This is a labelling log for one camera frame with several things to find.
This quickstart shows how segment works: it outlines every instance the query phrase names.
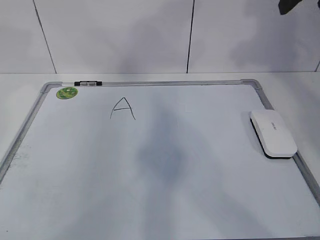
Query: white wall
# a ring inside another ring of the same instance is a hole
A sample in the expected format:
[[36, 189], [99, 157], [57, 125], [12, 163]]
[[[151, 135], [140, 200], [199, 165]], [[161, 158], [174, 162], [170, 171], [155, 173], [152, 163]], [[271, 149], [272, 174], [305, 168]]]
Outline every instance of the white wall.
[[[320, 10], [195, 0], [189, 73], [315, 71]], [[35, 0], [58, 73], [185, 73], [193, 0]], [[0, 73], [53, 73], [32, 0], [0, 1]]]
[[185, 73], [193, 0], [37, 0], [58, 73]]
[[0, 74], [54, 73], [32, 0], [0, 1]]
[[196, 0], [190, 73], [315, 71], [320, 10], [304, 0], [281, 16], [279, 0]]

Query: letter a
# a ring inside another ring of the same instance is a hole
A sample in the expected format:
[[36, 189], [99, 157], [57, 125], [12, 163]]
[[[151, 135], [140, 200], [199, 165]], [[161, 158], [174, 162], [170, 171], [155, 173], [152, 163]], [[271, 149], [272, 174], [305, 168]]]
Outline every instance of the letter a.
[[113, 107], [113, 109], [112, 109], [112, 111], [111, 111], [110, 119], [111, 119], [112, 113], [113, 113], [114, 111], [118, 111], [118, 110], [128, 110], [128, 109], [130, 109], [131, 115], [132, 115], [133, 119], [136, 120], [136, 118], [135, 118], [135, 116], [134, 116], [134, 113], [132, 112], [132, 108], [131, 108], [129, 102], [127, 101], [127, 99], [126, 99], [125, 97], [121, 98], [120, 101], [118, 101], [118, 102], [115, 104], [115, 106]]

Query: whiteboard frame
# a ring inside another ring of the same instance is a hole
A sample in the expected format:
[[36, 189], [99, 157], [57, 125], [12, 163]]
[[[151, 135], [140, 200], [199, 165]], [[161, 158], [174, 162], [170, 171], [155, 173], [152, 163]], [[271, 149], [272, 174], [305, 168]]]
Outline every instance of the whiteboard frame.
[[[35, 119], [43, 101], [45, 100], [49, 91], [53, 88], [77, 86], [77, 87], [139, 87], [139, 86], [195, 86], [195, 85], [250, 85], [252, 86], [257, 95], [259, 96], [265, 109], [273, 110], [273, 106], [269, 102], [267, 96], [260, 83], [255, 79], [240, 79], [240, 80], [221, 80], [221, 81], [149, 81], [149, 82], [97, 82], [97, 81], [79, 81], [79, 82], [61, 82], [52, 81], [47, 82], [43, 85], [40, 93], [34, 102], [31, 110], [29, 111], [27, 117], [25, 118], [21, 128], [19, 129], [17, 135], [12, 141], [9, 149], [5, 153], [2, 161], [0, 162], [0, 185], [4, 176], [10, 167], [10, 164], [19, 149], [24, 137], [26, 136], [29, 127], [31, 126], [33, 120]], [[299, 150], [292, 157], [295, 164], [299, 168], [306, 184], [308, 185], [310, 191], [312, 192], [316, 202], [320, 207], [320, 187], [312, 175], [310, 169], [308, 168], [305, 160], [300, 154]], [[288, 237], [288, 238], [269, 238], [273, 240], [320, 240], [320, 236], [308, 236], [308, 237]]]

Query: panel seam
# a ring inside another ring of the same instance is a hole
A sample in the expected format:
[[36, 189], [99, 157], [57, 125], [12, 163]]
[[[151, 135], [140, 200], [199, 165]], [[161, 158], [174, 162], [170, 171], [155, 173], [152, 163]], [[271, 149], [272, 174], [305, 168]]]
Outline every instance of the panel seam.
[[42, 30], [42, 34], [43, 34], [43, 37], [44, 37], [44, 41], [45, 41], [46, 47], [47, 47], [48, 52], [49, 52], [49, 55], [50, 55], [50, 59], [51, 59], [52, 65], [53, 65], [54, 73], [56, 74], [56, 73], [57, 73], [56, 66], [55, 66], [54, 60], [52, 59], [52, 55], [51, 55], [51, 52], [50, 52], [50, 48], [49, 48], [49, 45], [48, 45], [48, 41], [47, 41], [47, 38], [46, 38], [46, 35], [45, 35], [45, 31], [44, 31], [44, 28], [43, 28], [43, 26], [42, 26], [40, 17], [39, 17], [39, 13], [38, 13], [38, 9], [37, 9], [35, 0], [32, 0], [32, 2], [33, 2], [33, 5], [34, 5], [34, 10], [35, 10], [36, 16], [37, 16], [37, 18], [38, 18], [38, 22], [39, 22], [40, 27], [41, 27], [41, 30]]
[[188, 58], [187, 58], [187, 61], [186, 61], [186, 73], [189, 73], [189, 60], [190, 60], [190, 49], [191, 49], [191, 35], [192, 35], [192, 27], [193, 27], [193, 24], [194, 24], [195, 1], [196, 1], [196, 0], [193, 0], [193, 4], [192, 4], [192, 15], [191, 15], [189, 47], [188, 47]]

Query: eraser logo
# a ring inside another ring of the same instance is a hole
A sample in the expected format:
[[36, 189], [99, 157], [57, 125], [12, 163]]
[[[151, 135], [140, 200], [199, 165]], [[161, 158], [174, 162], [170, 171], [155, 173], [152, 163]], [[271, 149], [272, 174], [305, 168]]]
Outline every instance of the eraser logo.
[[271, 122], [271, 124], [272, 124], [273, 129], [277, 130], [276, 125], [273, 122]]

